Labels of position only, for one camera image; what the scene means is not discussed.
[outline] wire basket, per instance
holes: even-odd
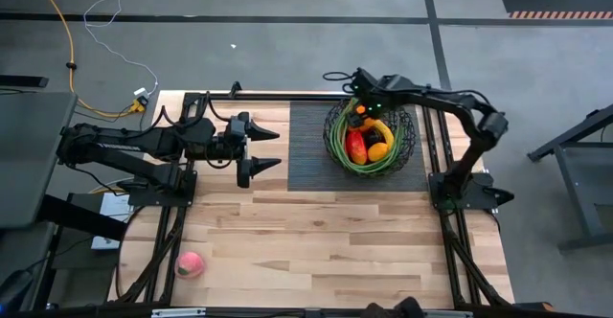
[[[394,146],[390,158],[379,166],[356,165],[349,159],[344,151],[347,134],[347,112],[349,104],[355,100],[343,100],[337,103],[328,113],[324,123],[324,144],[332,160],[345,171],[360,177],[379,177],[401,170],[413,155],[416,142],[413,118],[403,108],[384,113],[380,120],[386,124],[394,134]]]

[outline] black wire basket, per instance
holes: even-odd
[[[332,129],[337,123],[341,123],[342,119],[345,118],[345,110],[349,103],[349,100],[338,102],[326,116],[326,121],[324,123],[324,144],[332,160],[340,165],[345,171],[366,178],[380,177],[401,170],[409,161],[411,155],[413,155],[413,149],[417,141],[413,118],[402,107],[396,110],[387,111],[380,118],[394,134],[394,147],[400,147],[395,158],[391,159],[391,162],[387,166],[374,172],[363,172],[356,169],[358,166],[347,166],[339,159],[339,156],[342,155],[334,151],[334,147],[332,146],[332,138],[334,137],[334,135],[332,135]]]

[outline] wooden table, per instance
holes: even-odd
[[[184,94],[160,92],[155,115],[165,105],[177,120]],[[249,111],[258,125],[278,132],[279,139],[251,143],[249,153],[283,161],[259,174],[250,189],[237,187],[236,166],[214,170],[196,162],[198,187],[181,251],[197,252],[208,268],[195,280],[175,281],[174,306],[362,308],[376,302],[393,307],[414,296],[425,308],[453,307],[441,226],[428,193],[288,192],[289,102],[214,103],[220,115]],[[418,115],[423,162],[430,172],[420,107]],[[215,120],[210,111],[207,117]],[[438,125],[436,114],[432,117]],[[215,123],[217,128],[223,125]],[[468,139],[454,116],[447,115],[447,124],[459,158]],[[477,166],[475,170],[483,169],[482,163]],[[159,214],[159,208],[145,208],[127,232],[122,290],[151,257]],[[512,302],[494,220],[477,211],[466,211],[465,218],[474,260]],[[166,265],[160,269],[158,293]],[[464,267],[458,269],[468,299]]]

